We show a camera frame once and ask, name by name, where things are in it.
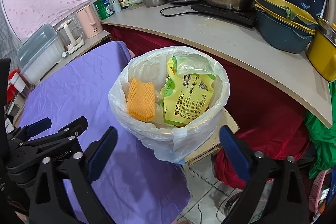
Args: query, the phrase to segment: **qr code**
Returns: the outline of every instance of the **qr code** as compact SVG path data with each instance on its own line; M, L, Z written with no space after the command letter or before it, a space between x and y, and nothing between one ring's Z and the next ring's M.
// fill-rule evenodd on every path
M206 85L203 81L201 81L201 82L199 83L198 88L199 88L199 89L208 90L207 85Z
M191 80L191 75L183 75L182 76L182 80L183 80L183 85L185 87L188 87L190 84L190 80Z

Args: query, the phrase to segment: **pink electric kettle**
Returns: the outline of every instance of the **pink electric kettle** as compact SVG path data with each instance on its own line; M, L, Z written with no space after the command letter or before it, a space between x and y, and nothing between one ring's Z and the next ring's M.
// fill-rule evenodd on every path
M92 5L85 6L76 14L87 38L94 37L103 30Z

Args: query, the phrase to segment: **purple sheet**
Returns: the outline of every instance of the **purple sheet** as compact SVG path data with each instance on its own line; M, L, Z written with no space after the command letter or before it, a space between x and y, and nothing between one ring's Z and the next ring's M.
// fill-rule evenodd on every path
M31 92L20 126L49 117L52 127L36 136L43 137L85 116L88 129L78 138L83 151L115 127L118 143L93 190L117 224L171 224L190 199L183 173L156 159L109 106L109 90L129 60L124 42L109 42L74 60ZM87 223L71 183L64 184L78 219Z

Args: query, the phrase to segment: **green can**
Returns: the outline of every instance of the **green can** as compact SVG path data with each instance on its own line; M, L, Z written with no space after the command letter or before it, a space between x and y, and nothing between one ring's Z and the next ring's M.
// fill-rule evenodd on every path
M104 20L114 14L109 0L97 0L93 3L101 20Z

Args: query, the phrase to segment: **countertop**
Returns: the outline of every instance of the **countertop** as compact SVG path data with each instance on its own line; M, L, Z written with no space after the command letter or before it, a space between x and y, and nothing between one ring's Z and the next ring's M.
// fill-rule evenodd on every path
M255 29L206 15L163 17L160 10L169 7L127 9L102 21L140 30L205 50L228 60L275 85L313 113L328 128L332 108L328 82L307 59L280 51L269 45ZM190 6L176 7L165 14L194 12Z

